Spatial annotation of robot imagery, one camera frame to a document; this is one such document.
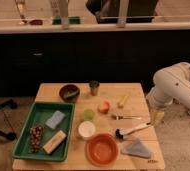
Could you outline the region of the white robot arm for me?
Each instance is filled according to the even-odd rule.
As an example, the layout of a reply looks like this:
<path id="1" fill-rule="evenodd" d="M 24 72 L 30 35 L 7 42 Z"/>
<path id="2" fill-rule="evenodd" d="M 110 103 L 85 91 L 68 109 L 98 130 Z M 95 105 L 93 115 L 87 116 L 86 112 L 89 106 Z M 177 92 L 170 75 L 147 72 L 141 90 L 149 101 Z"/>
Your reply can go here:
<path id="1" fill-rule="evenodd" d="M 177 100 L 190 113 L 190 63 L 180 62 L 158 70 L 146 96 L 152 109 L 165 108 Z"/>

